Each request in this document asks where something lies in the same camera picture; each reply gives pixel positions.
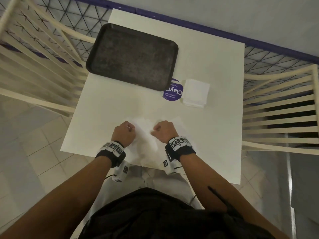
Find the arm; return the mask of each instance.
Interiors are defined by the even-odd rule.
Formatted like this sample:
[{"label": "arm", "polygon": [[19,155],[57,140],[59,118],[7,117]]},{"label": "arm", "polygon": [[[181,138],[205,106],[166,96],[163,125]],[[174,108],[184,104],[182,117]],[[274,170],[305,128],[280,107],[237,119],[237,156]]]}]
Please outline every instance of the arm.
[{"label": "arm", "polygon": [[[159,122],[151,134],[163,143],[168,143],[170,139],[178,136],[173,123],[168,121]],[[218,212],[227,211],[225,204],[208,189],[208,186],[210,186],[227,200],[243,216],[246,222],[268,230],[276,239],[289,238],[258,213],[233,185],[196,154],[182,155],[180,162],[197,198],[205,209]]]},{"label": "arm", "polygon": [[[134,138],[134,126],[124,122],[115,128],[111,140],[127,147]],[[95,158],[42,198],[0,235],[0,239],[69,239],[95,201],[111,165],[111,160],[105,156]]]}]

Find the white table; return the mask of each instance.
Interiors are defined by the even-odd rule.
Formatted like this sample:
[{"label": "white table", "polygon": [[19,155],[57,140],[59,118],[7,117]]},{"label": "white table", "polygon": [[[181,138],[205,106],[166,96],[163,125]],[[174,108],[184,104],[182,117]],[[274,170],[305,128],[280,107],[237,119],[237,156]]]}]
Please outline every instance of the white table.
[{"label": "white table", "polygon": [[[244,44],[116,9],[109,23],[175,41],[179,52],[173,78],[210,83],[207,104],[203,109],[185,106],[181,99],[165,100],[161,92],[89,74],[61,150],[95,157],[125,119],[145,118],[153,126],[161,119],[180,118],[199,156],[239,184]],[[153,153],[146,149],[143,156]],[[163,169],[159,164],[149,167]]]}]

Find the white wall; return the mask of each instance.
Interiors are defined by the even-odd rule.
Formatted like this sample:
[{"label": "white wall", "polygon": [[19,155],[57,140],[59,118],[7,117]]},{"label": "white wall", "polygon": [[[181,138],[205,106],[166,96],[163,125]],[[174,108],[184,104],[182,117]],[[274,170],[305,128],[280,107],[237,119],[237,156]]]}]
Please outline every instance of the white wall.
[{"label": "white wall", "polygon": [[110,0],[319,56],[319,0]]}]

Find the white napkin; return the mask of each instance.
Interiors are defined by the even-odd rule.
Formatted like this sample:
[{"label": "white napkin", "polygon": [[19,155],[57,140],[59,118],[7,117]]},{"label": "white napkin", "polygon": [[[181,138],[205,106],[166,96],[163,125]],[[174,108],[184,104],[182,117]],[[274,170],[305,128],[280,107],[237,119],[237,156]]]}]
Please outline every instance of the white napkin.
[{"label": "white napkin", "polygon": [[204,108],[207,103],[210,84],[198,80],[187,79],[182,94],[183,104]]}]

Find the forearm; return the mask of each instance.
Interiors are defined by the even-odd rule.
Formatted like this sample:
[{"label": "forearm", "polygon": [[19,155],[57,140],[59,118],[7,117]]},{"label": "forearm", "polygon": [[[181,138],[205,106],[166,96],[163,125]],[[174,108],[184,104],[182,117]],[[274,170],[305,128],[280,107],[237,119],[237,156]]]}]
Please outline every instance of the forearm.
[{"label": "forearm", "polygon": [[70,238],[97,197],[111,168],[98,157],[48,193],[0,238]]},{"label": "forearm", "polygon": [[258,213],[233,185],[209,167],[197,155],[181,156],[180,161],[196,196],[205,209],[226,212],[224,203],[208,189],[208,186],[210,186],[221,197],[227,200],[243,216],[246,222],[268,230],[277,239],[288,239],[284,233]]}]

